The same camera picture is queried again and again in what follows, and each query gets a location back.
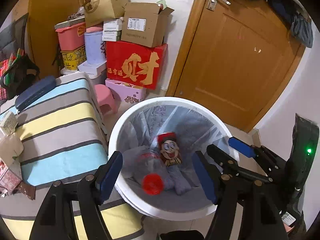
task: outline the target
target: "red bottle cap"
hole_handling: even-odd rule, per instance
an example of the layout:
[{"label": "red bottle cap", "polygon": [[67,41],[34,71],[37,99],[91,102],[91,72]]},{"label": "red bottle cap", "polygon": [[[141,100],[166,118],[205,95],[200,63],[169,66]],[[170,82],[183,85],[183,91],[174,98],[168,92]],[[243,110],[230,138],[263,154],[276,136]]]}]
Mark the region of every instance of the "red bottle cap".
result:
[{"label": "red bottle cap", "polygon": [[146,175],[142,180],[142,188],[149,195],[158,195],[163,191],[163,182],[156,173]]}]

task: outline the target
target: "striped bed sheet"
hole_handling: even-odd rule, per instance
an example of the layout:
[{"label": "striped bed sheet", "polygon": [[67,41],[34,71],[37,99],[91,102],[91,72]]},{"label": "striped bed sheet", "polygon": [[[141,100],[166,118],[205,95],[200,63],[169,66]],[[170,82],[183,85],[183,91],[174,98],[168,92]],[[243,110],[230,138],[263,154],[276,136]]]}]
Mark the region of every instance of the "striped bed sheet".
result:
[{"label": "striped bed sheet", "polygon": [[[0,118],[8,110],[17,114],[15,98],[0,107]],[[17,115],[17,135],[24,150],[20,155],[23,180],[36,186],[36,199],[23,194],[0,199],[0,215],[18,240],[28,240],[31,228],[53,181],[82,179],[108,161],[106,128],[89,77],[77,72],[57,79],[55,89]],[[73,202],[80,240],[87,240],[78,202]],[[156,239],[143,227],[144,216],[113,189],[100,206],[113,239]]]}]

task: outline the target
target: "blue cylindrical container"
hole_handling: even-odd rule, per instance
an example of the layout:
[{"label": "blue cylindrical container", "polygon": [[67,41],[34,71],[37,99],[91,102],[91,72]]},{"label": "blue cylindrical container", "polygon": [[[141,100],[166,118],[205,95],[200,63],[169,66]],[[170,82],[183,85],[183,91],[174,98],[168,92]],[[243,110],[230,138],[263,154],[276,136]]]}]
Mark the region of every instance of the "blue cylindrical container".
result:
[{"label": "blue cylindrical container", "polygon": [[89,64],[97,64],[106,60],[102,31],[84,33],[85,53]]}]

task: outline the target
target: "metal bolt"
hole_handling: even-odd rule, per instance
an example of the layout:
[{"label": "metal bolt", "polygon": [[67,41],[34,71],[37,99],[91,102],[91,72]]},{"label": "metal bolt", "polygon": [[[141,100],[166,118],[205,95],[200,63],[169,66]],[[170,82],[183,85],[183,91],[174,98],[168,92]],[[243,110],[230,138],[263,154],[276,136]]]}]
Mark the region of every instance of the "metal bolt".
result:
[{"label": "metal bolt", "polygon": [[258,180],[258,179],[257,179],[257,180],[254,181],[254,183],[255,183],[255,185],[258,186],[258,187],[262,186],[261,180]]},{"label": "metal bolt", "polygon": [[60,181],[60,180],[56,180],[56,181],[53,182],[53,185],[54,185],[55,187],[59,186],[60,184],[61,184],[61,181]]},{"label": "metal bolt", "polygon": [[221,175],[221,179],[223,180],[229,180],[230,179],[230,176],[228,174],[222,174]]},{"label": "metal bolt", "polygon": [[93,178],[94,178],[94,176],[92,174],[85,176],[86,181],[91,181],[91,180],[93,180]]}]

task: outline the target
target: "yellow patterned container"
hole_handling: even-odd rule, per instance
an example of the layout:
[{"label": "yellow patterned container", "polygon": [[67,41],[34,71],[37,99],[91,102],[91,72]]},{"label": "yellow patterned container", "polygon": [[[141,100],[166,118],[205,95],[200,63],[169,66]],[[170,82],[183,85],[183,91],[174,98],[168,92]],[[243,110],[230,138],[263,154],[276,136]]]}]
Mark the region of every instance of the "yellow patterned container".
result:
[{"label": "yellow patterned container", "polygon": [[78,66],[87,60],[84,46],[73,51],[61,51],[63,64],[68,70],[77,70]]}]

